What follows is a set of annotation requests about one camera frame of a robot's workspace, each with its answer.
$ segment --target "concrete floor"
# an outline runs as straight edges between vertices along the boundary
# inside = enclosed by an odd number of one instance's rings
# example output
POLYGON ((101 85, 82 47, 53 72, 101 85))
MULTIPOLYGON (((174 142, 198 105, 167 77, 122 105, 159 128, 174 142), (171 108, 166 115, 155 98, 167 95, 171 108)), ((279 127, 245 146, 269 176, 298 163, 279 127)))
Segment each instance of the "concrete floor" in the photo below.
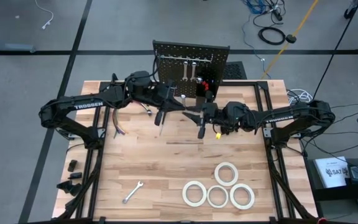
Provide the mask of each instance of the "concrete floor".
MULTIPOLYGON (((312 0, 286 0, 287 14, 281 29, 293 32, 312 0)), ((70 50, 86 0, 39 0, 55 17, 45 30, 50 15, 31 0, 0 2, 0 38, 7 42, 34 44, 39 50, 70 50)), ((348 1, 320 1, 290 49, 333 49, 346 26, 343 12, 348 1)), ((248 8, 235 0, 94 0, 80 43, 80 50, 150 50, 153 39, 194 44, 230 45, 249 49, 242 43, 241 25, 248 8)), ((270 24, 260 18, 259 24, 270 24)), ((246 27, 247 41, 257 49, 280 49, 257 37, 258 28, 246 27)), ((340 49, 358 49, 358 12, 340 49)), ((269 63, 274 55, 261 55, 269 63)), ((272 68, 274 79, 284 79, 287 88, 302 88, 313 94, 326 68, 329 55, 283 55, 272 68)), ((80 93, 84 80, 109 80, 112 72, 124 78, 136 70, 151 70, 152 56, 79 55, 71 73, 66 95, 80 93)), ((16 223, 39 156, 46 129, 38 118, 39 108, 56 97, 68 56, 0 56, 0 223, 16 223)), ((243 61, 248 79, 262 74, 253 55, 230 55, 228 61, 243 61)), ((337 55, 317 95, 334 105, 358 103, 358 55, 337 55)), ((340 119, 358 107, 337 109, 340 119)), ((330 132, 358 130, 356 118, 330 128, 330 132)), ((358 143, 358 136, 320 136, 320 147, 337 151, 358 143)), ((55 203, 67 141, 55 134, 30 221, 48 220, 55 203)), ((313 147, 310 159, 328 157, 313 147)), ((358 158, 358 148, 338 156, 358 158)), ((358 223, 358 209, 352 202, 323 204, 324 216, 358 223)))

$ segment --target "wooden tabletop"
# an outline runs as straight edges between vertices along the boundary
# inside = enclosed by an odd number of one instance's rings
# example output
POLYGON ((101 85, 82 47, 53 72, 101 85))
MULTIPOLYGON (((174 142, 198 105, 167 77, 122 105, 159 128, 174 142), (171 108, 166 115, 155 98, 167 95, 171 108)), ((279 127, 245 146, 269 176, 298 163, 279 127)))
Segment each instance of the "wooden tabletop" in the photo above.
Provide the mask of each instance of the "wooden tabletop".
MULTIPOLYGON (((100 82, 86 81, 81 94, 97 93, 100 82)), ((269 80, 268 85, 273 108, 288 106, 284 82, 269 80)), ((229 101, 244 102, 250 109, 257 110, 252 86, 220 86, 216 103, 223 107, 229 101)), ((186 100, 187 106, 192 103, 194 100, 186 100)), ((77 111, 76 121, 91 126, 93 115, 94 109, 77 111)), ((288 122, 279 122, 277 125, 284 126, 288 122)), ((147 116, 145 110, 135 103, 119 110, 119 123, 127 134, 117 135, 115 139, 114 125, 111 120, 108 123, 94 211, 95 220, 104 216, 111 221, 267 221, 269 217, 276 216, 261 130, 258 130, 257 135, 253 132, 239 131, 217 140, 212 126, 208 124, 204 139, 197 139, 199 129, 196 124, 181 112, 172 112, 167 115, 160 136, 161 127, 154 125, 154 116, 147 116), (215 167, 221 162, 233 163, 239 171, 237 183, 247 184, 253 189, 255 203, 252 208, 239 210, 230 201, 224 208, 213 208, 207 201, 202 206, 193 208, 183 201, 182 188, 191 180, 200 181, 207 189, 218 184, 213 174, 215 167), (122 204, 122 200, 139 180, 144 182, 143 187, 127 204, 122 204)), ((82 140, 76 139, 70 141, 69 146, 79 143, 82 143, 82 140)), ((300 150, 296 139, 291 139, 288 146, 300 150)), ((67 167, 72 159, 78 161, 75 172, 83 172, 86 153, 87 150, 83 146, 70 149, 63 169, 62 182, 70 175, 67 167)), ((289 149, 283 149, 283 155, 291 190, 306 209, 316 216, 303 158, 289 149)), ((230 170, 223 169, 220 174, 224 180, 231 179, 230 170)), ((80 183, 81 180, 73 181, 74 184, 77 182, 80 183)), ((84 215, 88 211, 90 194, 89 189, 84 215)), ((281 189, 280 196, 284 214, 288 214, 281 189)), ((248 195, 245 191, 237 190, 235 197, 239 203, 247 203, 248 195)), ((59 190, 53 217, 63 213, 65 204, 72 198, 70 194, 59 190)), ((201 198, 201 191, 197 187, 191 187, 188 198, 197 201, 201 198)), ((224 200, 224 195, 219 190, 214 190, 211 193, 211 200, 219 204, 224 200)))

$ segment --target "black floor stripe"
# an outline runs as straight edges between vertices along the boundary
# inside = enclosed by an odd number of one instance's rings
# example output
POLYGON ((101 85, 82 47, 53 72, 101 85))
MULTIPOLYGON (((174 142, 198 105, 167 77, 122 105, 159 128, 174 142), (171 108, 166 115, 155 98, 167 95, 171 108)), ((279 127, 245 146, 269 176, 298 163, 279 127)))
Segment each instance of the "black floor stripe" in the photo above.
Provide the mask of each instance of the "black floor stripe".
MULTIPOLYGON (((280 50, 255 50, 261 55, 276 55, 280 50)), ((253 50, 233 49, 231 55, 253 55, 253 50)), ((284 55, 358 55, 358 49, 354 50, 286 50, 284 55)), ((72 55, 71 50, 39 50, 35 53, 14 52, 0 50, 0 55, 72 55)), ((76 55, 154 55, 153 50, 77 50, 76 55)))
MULTIPOLYGON (((70 74, 73 69, 76 53, 78 47, 80 46, 82 34, 85 28, 86 20, 88 19, 88 15, 91 9, 92 0, 87 0, 84 8, 84 12, 81 18, 80 25, 78 27, 77 34, 75 36, 73 48, 70 51, 70 57, 68 59, 67 67, 65 73, 63 75, 62 83, 60 85, 60 89, 57 97, 63 96, 67 89, 67 84, 70 79, 70 74)), ((37 190, 40 184, 42 171, 44 170, 45 161, 47 160, 50 143, 52 142, 53 137, 53 129, 48 129, 44 138, 44 142, 42 143, 40 156, 38 157, 37 165, 35 166, 35 170, 31 179, 30 188, 27 192, 27 196, 25 198, 25 202, 23 205, 22 213, 19 218, 19 223, 27 223, 29 221, 30 213, 32 206, 34 204, 35 196, 37 195, 37 190)))

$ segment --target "black pegboard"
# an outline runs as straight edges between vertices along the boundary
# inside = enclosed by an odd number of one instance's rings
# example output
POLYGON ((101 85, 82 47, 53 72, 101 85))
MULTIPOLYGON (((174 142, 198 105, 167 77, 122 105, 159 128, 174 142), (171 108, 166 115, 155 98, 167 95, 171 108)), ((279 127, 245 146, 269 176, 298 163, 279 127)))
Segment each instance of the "black pegboard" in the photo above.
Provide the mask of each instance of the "black pegboard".
POLYGON ((224 80, 246 80, 246 70, 242 62, 227 62, 223 72, 224 80))
POLYGON ((196 80, 190 80, 193 62, 197 63, 195 77, 200 77, 209 84, 209 90, 218 92, 230 47, 208 45, 179 44, 153 41, 154 53, 160 57, 158 79, 166 83, 173 80, 177 86, 175 96, 182 94, 187 98, 204 96, 203 86, 196 80), (187 81, 182 80, 184 65, 187 66, 187 81))

